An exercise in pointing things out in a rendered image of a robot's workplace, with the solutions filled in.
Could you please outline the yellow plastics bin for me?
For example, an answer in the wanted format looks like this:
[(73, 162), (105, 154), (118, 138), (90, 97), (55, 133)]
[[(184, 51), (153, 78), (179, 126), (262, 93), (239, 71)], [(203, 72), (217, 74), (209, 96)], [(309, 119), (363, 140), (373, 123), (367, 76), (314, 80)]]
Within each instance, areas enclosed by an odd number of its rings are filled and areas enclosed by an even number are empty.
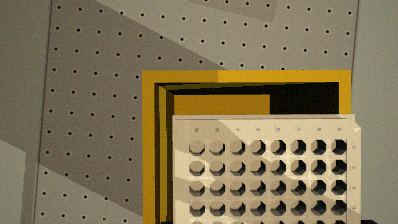
[(344, 70), (142, 71), (143, 224), (173, 223), (172, 115), (351, 114)]

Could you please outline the grey perforated base plate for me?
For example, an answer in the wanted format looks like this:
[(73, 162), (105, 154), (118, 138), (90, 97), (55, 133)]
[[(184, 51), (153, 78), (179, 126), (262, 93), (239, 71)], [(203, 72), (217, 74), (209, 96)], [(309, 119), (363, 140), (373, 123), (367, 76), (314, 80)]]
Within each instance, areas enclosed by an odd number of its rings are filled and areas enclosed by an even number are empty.
[(351, 70), (361, 0), (49, 0), (31, 224), (143, 224), (142, 71)]

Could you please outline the beige well plate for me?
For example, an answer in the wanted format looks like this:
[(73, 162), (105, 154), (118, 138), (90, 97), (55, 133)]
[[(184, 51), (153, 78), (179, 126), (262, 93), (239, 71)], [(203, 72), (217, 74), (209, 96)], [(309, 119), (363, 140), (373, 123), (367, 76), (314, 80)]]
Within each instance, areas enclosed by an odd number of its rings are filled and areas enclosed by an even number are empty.
[(172, 120), (173, 224), (361, 224), (355, 114)]

